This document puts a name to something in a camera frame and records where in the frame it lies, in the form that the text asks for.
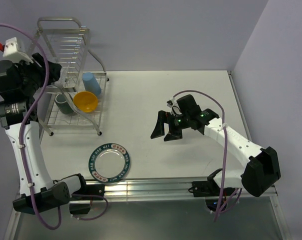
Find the clear glass cup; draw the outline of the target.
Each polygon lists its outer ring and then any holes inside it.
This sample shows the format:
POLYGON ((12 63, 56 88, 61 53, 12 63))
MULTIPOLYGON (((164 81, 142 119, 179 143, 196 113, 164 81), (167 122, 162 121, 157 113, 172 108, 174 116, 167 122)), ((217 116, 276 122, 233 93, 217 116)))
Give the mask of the clear glass cup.
POLYGON ((65 85, 69 80, 69 66, 62 66, 60 70, 60 77, 59 80, 55 83, 60 83, 61 85, 65 85))

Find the dark grey mug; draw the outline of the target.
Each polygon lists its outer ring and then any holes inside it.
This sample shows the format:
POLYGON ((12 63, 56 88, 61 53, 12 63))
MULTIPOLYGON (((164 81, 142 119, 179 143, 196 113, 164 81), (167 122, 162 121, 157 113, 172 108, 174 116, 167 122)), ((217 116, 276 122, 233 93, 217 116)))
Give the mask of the dark grey mug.
POLYGON ((66 97, 62 93, 56 95, 54 102, 62 114, 69 116, 73 116, 76 114, 74 110, 70 107, 66 97))

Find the blue plastic cup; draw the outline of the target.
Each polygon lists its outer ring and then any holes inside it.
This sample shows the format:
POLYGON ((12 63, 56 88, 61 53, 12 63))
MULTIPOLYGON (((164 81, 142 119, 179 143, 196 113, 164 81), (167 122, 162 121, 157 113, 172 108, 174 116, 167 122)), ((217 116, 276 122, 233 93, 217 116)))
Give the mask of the blue plastic cup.
POLYGON ((92 72, 83 73, 82 81, 87 92, 93 93, 96 97, 98 97, 102 93, 102 89, 92 72))

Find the yellow plastic bowl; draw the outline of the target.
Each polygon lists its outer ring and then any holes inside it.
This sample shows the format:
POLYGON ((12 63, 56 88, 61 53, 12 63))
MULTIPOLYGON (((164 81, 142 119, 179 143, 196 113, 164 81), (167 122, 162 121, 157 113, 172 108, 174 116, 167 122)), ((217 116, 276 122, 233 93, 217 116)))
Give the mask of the yellow plastic bowl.
POLYGON ((84 113, 91 113, 98 106, 98 98, 92 92, 82 91, 73 97, 73 103, 84 113))

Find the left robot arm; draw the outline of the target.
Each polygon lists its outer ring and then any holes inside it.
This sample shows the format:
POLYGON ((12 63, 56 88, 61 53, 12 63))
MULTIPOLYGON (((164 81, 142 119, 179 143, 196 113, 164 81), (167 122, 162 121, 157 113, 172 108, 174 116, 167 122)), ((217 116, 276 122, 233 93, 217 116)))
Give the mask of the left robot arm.
POLYGON ((54 182, 41 149, 34 95, 45 80, 59 80, 61 69, 58 63, 45 62, 39 53, 32 55, 31 62, 0 61, 0 125, 11 142, 18 167, 20 197, 12 204, 20 213, 41 213, 68 204, 72 196, 82 200, 89 193, 80 173, 54 182))

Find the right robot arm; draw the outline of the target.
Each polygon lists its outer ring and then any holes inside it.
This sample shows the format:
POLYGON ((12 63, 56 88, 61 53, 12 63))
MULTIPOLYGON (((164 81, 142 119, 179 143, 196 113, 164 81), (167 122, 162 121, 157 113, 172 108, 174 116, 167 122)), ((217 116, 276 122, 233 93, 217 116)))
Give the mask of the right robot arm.
POLYGON ((246 139, 225 70, 111 71, 101 131, 98 135, 94 129, 71 127, 43 136, 41 149, 49 175, 59 180, 80 173, 91 180, 91 154, 113 143, 129 154, 128 180, 206 177, 225 167, 225 173, 207 183, 208 191, 218 195, 225 187, 241 186, 249 158, 261 153, 260 146, 246 139), (158 112, 167 110, 170 98, 187 94, 219 118, 211 120, 204 133, 185 129, 180 140, 151 139, 158 112))

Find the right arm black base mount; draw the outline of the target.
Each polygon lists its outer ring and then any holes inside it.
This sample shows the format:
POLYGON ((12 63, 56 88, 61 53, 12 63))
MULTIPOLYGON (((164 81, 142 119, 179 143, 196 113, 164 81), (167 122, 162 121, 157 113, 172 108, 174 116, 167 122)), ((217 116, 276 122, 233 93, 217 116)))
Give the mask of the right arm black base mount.
MULTIPOLYGON (((192 186, 188 189, 188 192, 193 194, 193 197, 195 198, 209 197, 209 200, 205 200, 206 206, 210 211, 215 212, 218 207, 218 200, 220 195, 220 188, 216 184, 216 182, 214 180, 193 181, 191 184, 192 186)), ((233 194, 235 190, 236 188, 231 187, 225 188, 223 190, 220 207, 223 206, 228 197, 231 196, 231 194, 233 194)))

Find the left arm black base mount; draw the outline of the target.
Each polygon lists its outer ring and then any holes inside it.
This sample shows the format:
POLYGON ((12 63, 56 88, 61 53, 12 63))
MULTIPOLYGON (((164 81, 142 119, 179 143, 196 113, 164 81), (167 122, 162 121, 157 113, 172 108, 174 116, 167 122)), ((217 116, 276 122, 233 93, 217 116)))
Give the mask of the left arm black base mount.
POLYGON ((69 203, 71 217, 78 221, 93 221, 102 217, 109 208, 109 202, 104 196, 105 188, 104 184, 89 184, 84 190, 73 193, 69 203), (104 201, 105 207, 99 215, 87 216, 92 209, 94 201, 104 201))

